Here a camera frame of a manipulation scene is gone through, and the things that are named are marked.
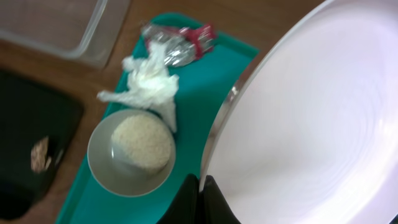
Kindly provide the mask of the pink round plate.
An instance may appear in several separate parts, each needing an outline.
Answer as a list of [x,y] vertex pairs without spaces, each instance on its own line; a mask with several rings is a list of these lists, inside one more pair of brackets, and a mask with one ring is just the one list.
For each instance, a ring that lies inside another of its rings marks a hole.
[[243,71],[203,152],[241,223],[397,215],[397,1],[321,3]]

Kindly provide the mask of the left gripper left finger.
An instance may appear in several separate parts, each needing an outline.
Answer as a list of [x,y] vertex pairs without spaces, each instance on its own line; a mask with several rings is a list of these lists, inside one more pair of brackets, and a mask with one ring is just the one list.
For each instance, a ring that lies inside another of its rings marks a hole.
[[188,174],[157,224],[195,224],[198,187],[197,177]]

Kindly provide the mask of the brown food scrap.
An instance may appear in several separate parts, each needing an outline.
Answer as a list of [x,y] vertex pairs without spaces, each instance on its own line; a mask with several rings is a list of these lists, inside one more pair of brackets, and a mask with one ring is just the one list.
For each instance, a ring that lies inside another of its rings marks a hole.
[[30,168],[36,174],[45,172],[52,161],[52,158],[47,155],[49,149],[49,137],[36,142],[30,152]]

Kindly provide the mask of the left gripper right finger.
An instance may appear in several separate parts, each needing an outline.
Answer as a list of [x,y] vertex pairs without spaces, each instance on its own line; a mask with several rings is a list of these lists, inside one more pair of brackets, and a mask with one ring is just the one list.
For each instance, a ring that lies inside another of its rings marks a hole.
[[206,176],[200,196],[201,218],[205,224],[241,224],[211,175]]

